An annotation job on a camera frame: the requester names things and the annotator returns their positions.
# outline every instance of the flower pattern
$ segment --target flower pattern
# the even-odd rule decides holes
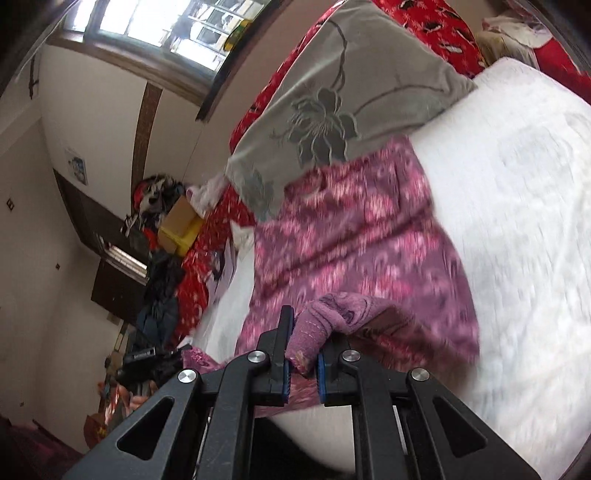
[[[348,197],[355,202],[344,209]],[[395,318],[378,316],[349,338],[387,368],[436,363],[441,370],[478,356],[467,278],[433,216],[428,183],[408,138],[394,138],[353,162],[310,170],[286,189],[279,216],[255,227],[255,238],[255,286],[236,355],[253,350],[262,332],[277,327],[282,305],[299,315],[327,294],[347,292],[386,299],[396,308]],[[202,352],[186,355],[186,366],[202,373],[215,368]],[[318,402],[315,380],[294,373],[289,404],[256,414]]]
[[[297,145],[300,165],[313,162],[327,166],[331,160],[345,161],[347,140],[358,134],[353,116],[339,113],[339,94],[322,87],[316,96],[306,96],[291,106],[295,113],[286,135]]]

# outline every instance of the white bedsheet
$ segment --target white bedsheet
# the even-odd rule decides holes
[[[478,365],[443,380],[555,480],[591,432],[591,107],[514,60],[476,83],[411,136],[480,324]],[[236,298],[250,297],[252,269],[248,280],[241,272],[232,286],[243,291],[229,291],[217,308],[220,328],[246,315],[248,302]],[[235,343],[239,331],[234,325],[224,341]],[[205,350],[222,359],[215,338]],[[312,457],[354,470],[349,407],[274,420]]]

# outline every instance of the purple patterned fabric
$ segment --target purple patterned fabric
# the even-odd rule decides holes
[[[364,296],[331,296],[333,307],[349,305],[357,314],[360,302],[374,302],[376,312],[384,307],[360,322],[351,343],[388,368],[441,370],[478,357],[462,263],[433,216],[427,179],[406,137],[353,162],[311,170],[286,187],[279,216],[255,227],[255,286],[236,355],[277,327],[282,305],[292,305],[299,322],[318,309],[311,301],[332,292]],[[293,337],[289,354],[298,370],[307,370],[324,336]],[[287,408],[317,403],[315,381],[294,374]]]

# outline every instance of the window frame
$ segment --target window frame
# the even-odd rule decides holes
[[[226,63],[232,61],[230,56],[235,57],[231,55],[233,51],[226,55],[218,72],[214,72],[196,61],[189,60],[181,54],[170,51],[170,45],[175,40],[172,32],[166,38],[165,42],[163,42],[163,45],[157,47],[147,42],[128,37],[127,35],[101,31],[100,24],[109,5],[109,1],[96,0],[89,22],[83,33],[68,30],[64,25],[64,16],[59,27],[48,39],[48,43],[57,47],[78,51],[79,53],[114,64],[124,70],[146,78],[151,83],[163,89],[170,90],[198,106],[202,106],[204,101],[211,97],[212,93],[217,93],[211,91],[212,87],[218,83],[216,82],[216,76],[221,70],[227,70],[224,67]],[[271,0],[264,5],[255,20],[275,1],[277,0]],[[179,18],[188,16],[188,11],[194,6],[195,2],[196,0],[191,0],[184,15]],[[235,17],[244,18],[242,15],[232,12],[227,8],[218,5],[212,5],[212,7],[230,13]]]

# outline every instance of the cardboard box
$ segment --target cardboard box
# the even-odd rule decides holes
[[[178,199],[158,229],[158,243],[169,254],[184,257],[193,246],[203,220],[185,196]]]

